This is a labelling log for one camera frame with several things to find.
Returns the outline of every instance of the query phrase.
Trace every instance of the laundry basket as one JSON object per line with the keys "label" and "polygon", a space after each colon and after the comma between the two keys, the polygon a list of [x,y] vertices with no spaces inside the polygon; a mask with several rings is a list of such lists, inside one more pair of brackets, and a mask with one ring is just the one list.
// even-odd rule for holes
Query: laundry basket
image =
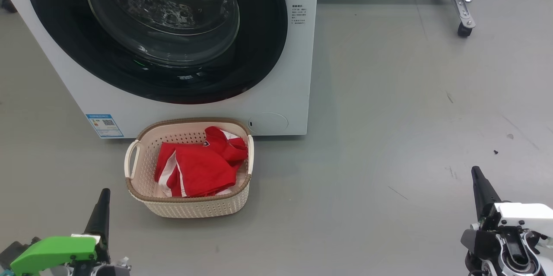
{"label": "laundry basket", "polygon": [[[155,197],[154,172],[163,142],[202,144],[205,129],[216,126],[241,137],[248,147],[248,158],[237,172],[232,192],[213,197]],[[134,153],[134,164],[131,165]],[[125,155],[125,177],[130,194],[156,215],[168,218],[205,218],[236,213],[248,199],[253,168],[253,138],[247,127],[228,118],[185,118],[151,125],[132,142]]]}

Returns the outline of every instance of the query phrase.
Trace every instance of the black door rim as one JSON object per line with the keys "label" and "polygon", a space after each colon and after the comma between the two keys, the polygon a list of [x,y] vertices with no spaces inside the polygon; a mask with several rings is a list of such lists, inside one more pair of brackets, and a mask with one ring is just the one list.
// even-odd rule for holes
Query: black door rim
{"label": "black door rim", "polygon": [[170,68],[115,42],[87,0],[30,1],[50,36],[84,69],[123,91],[170,103],[211,103],[251,89],[278,62],[288,32],[285,0],[237,0],[241,26],[231,48],[202,66]]}

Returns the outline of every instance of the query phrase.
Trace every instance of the energy label sticker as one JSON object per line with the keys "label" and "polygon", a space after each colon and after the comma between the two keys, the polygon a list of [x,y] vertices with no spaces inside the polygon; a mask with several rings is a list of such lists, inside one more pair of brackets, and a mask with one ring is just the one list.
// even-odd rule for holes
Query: energy label sticker
{"label": "energy label sticker", "polygon": [[100,138],[123,138],[123,133],[110,114],[87,114],[86,116]]}

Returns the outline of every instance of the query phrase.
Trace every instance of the washing machine door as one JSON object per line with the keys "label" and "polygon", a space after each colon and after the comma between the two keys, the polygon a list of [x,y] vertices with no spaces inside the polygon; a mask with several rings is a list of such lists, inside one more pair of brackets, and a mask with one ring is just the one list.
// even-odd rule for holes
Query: washing machine door
{"label": "washing machine door", "polygon": [[277,63],[285,0],[31,0],[84,69],[149,99],[198,104],[239,95]]}

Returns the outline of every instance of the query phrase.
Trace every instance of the white washing machine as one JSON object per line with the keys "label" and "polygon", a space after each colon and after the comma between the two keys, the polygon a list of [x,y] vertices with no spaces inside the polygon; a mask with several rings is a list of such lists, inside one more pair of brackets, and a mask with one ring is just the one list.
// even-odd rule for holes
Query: white washing machine
{"label": "white washing machine", "polygon": [[12,0],[101,138],[229,117],[308,126],[316,0]]}

